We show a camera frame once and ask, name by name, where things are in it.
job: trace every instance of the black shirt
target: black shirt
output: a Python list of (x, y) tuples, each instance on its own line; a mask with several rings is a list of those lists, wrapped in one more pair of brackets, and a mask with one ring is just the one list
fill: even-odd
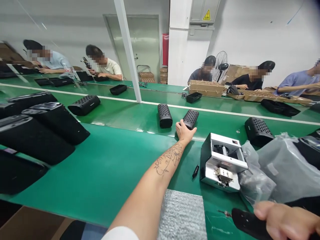
[(242, 75), (235, 80), (233, 80), (232, 85), (242, 85), (246, 84), (248, 86), (247, 90), (254, 91), (257, 89), (262, 90), (263, 81), (261, 79), (255, 79), (253, 82), (250, 82), (249, 74)]

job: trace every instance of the person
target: person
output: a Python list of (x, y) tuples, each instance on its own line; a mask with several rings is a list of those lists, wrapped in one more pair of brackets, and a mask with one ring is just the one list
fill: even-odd
[[(179, 141), (144, 173), (102, 240), (157, 239), (165, 191), (197, 128), (189, 130), (180, 120), (176, 131)], [(320, 217), (302, 208), (264, 201), (255, 206), (254, 214), (267, 222), (267, 231), (274, 240), (286, 240), (286, 236), (292, 240), (307, 240), (315, 231), (320, 234)]]
[(45, 49), (40, 43), (33, 40), (23, 40), (23, 45), (29, 51), (32, 58), (32, 63), (35, 65), (41, 65), (39, 72), (50, 73), (64, 73), (65, 68), (73, 70), (72, 65), (68, 59), (61, 53)]
[(319, 74), (320, 60), (315, 66), (307, 71), (291, 73), (278, 86), (278, 89), (273, 93), (281, 95), (289, 93), (289, 95), (300, 96), (303, 92), (313, 93), (320, 89)]
[(207, 57), (206, 60), (204, 60), (202, 67), (198, 68), (191, 74), (188, 80), (188, 85), (190, 85), (190, 80), (212, 82), (211, 70), (214, 68), (215, 64), (216, 64), (215, 56)]
[(265, 61), (261, 63), (253, 73), (242, 75), (233, 80), (231, 84), (242, 90), (261, 91), (263, 84), (262, 78), (271, 72), (275, 65), (273, 61)]
[(94, 45), (86, 47), (86, 54), (97, 65), (97, 70), (88, 69), (89, 72), (97, 77), (107, 77), (110, 80), (122, 81), (122, 72), (120, 66), (110, 58), (104, 56), (104, 53)]

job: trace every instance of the metal machine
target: metal machine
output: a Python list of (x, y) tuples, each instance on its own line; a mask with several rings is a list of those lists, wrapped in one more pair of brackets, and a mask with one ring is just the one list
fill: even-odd
[(240, 190), (238, 173), (248, 169), (238, 140), (210, 133), (201, 147), (200, 181), (226, 192)]

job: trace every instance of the black marker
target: black marker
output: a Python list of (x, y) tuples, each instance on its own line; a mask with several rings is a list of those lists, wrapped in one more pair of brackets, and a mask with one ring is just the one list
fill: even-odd
[(195, 178), (197, 176), (198, 170), (199, 170), (199, 165), (196, 166), (196, 169), (194, 170), (194, 172), (192, 174), (192, 178)]

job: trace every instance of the plastic bag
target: plastic bag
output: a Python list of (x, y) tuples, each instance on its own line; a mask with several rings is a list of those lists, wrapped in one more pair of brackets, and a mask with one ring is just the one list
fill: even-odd
[(276, 184), (261, 171), (258, 154), (249, 141), (241, 146), (249, 170), (239, 173), (240, 192), (254, 206), (256, 202), (269, 200)]
[(257, 151), (260, 169), (277, 185), (271, 198), (287, 203), (320, 196), (320, 171), (309, 164), (287, 133), (275, 137)]

